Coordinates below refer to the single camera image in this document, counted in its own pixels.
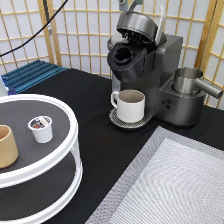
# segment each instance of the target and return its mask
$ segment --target coffee machine lid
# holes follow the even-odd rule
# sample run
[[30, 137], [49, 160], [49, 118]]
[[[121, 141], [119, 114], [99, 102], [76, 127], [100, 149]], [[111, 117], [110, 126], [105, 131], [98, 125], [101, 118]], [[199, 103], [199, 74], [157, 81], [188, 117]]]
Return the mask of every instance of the coffee machine lid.
[[130, 38], [133, 33], [139, 34], [136, 35], [136, 38], [139, 38], [141, 41], [154, 41], [157, 25], [154, 21], [141, 13], [127, 11], [122, 12], [117, 24], [117, 31], [120, 32], [124, 37]]
[[158, 26], [150, 17], [133, 11], [137, 6], [137, 2], [134, 0], [128, 11], [121, 13], [117, 24], [117, 31], [129, 41], [137, 41], [137, 44], [154, 42], [156, 46], [159, 46], [161, 43], [165, 42], [166, 38], [163, 29], [166, 21], [166, 11], [160, 1], [156, 1], [161, 11], [161, 18]]

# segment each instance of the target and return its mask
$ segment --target black tabletop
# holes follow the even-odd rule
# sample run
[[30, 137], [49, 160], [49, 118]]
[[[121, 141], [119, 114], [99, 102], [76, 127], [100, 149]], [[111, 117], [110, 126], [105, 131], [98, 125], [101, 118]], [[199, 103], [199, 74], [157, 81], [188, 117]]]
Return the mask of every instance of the black tabletop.
[[85, 223], [158, 126], [224, 150], [224, 111], [203, 107], [193, 127], [177, 128], [152, 119], [136, 132], [109, 121], [111, 80], [75, 69], [64, 71], [23, 93], [43, 94], [67, 103], [79, 123], [83, 179], [71, 202], [47, 224]]

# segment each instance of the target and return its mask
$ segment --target coffee machine handle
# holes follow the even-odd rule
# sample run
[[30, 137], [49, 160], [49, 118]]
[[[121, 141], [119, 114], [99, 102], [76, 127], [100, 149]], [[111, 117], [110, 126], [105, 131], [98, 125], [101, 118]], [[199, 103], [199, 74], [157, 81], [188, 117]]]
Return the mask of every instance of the coffee machine handle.
[[158, 30], [157, 30], [156, 38], [155, 38], [155, 44], [156, 44], [156, 46], [158, 46], [160, 43], [161, 35], [163, 33], [163, 29], [164, 29], [165, 22], [166, 22], [166, 11], [165, 11], [163, 5], [160, 3], [160, 1], [159, 0], [156, 0], [156, 1], [159, 4], [160, 11], [161, 11], [161, 18], [159, 21], [159, 26], [158, 26]]
[[[156, 33], [156, 38], [155, 38], [155, 44], [156, 44], [156, 46], [158, 46], [159, 43], [160, 43], [160, 39], [161, 39], [163, 29], [164, 29], [164, 26], [165, 26], [165, 22], [166, 22], [166, 11], [165, 11], [163, 5], [160, 3], [160, 1], [159, 0], [156, 0], [156, 1], [159, 4], [160, 11], [161, 11], [161, 18], [160, 18], [160, 21], [159, 21], [159, 26], [158, 26], [157, 33]], [[138, 5], [138, 2], [136, 0], [134, 0], [131, 3], [128, 11], [133, 11], [137, 5]]]

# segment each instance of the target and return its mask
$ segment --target power cord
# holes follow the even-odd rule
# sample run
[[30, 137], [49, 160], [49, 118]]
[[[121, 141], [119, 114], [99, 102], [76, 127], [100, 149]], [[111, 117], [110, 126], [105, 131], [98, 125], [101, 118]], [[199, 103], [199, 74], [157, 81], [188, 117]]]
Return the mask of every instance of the power cord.
[[48, 22], [45, 24], [45, 26], [43, 26], [37, 33], [35, 33], [29, 40], [27, 40], [25, 43], [23, 43], [22, 45], [20, 45], [19, 47], [16, 47], [14, 49], [12, 49], [11, 51], [8, 51], [4, 54], [1, 54], [0, 57], [3, 57], [7, 54], [10, 54], [18, 49], [20, 49], [21, 47], [25, 46], [26, 44], [28, 44], [31, 40], [33, 40], [41, 31], [43, 31], [47, 25], [52, 21], [52, 19], [54, 19], [54, 17], [61, 11], [61, 9], [64, 7], [64, 5], [68, 2], [68, 0], [65, 0], [65, 2], [61, 5], [61, 7], [55, 12], [55, 14], [48, 20]]

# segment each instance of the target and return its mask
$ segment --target silicone mat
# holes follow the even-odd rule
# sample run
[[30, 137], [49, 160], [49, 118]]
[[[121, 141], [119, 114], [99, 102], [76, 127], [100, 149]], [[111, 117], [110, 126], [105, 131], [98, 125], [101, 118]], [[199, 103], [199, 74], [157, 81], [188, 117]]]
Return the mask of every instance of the silicone mat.
[[165, 139], [110, 224], [222, 223], [224, 161]]
[[150, 139], [146, 142], [142, 150], [115, 183], [110, 192], [106, 195], [95, 212], [87, 220], [87, 224], [109, 223], [112, 215], [117, 210], [118, 206], [121, 204], [122, 200], [127, 195], [128, 191], [133, 186], [142, 170], [146, 167], [149, 160], [152, 158], [165, 138], [190, 148], [197, 149], [198, 151], [207, 153], [208, 155], [216, 158], [224, 159], [224, 153], [220, 150], [158, 127]]
[[[28, 122], [37, 116], [52, 118], [53, 139], [48, 143], [37, 143], [28, 128]], [[0, 174], [23, 168], [46, 157], [65, 140], [70, 129], [69, 118], [61, 108], [38, 100], [1, 103], [0, 124], [11, 127], [19, 151], [17, 161], [0, 169]]]

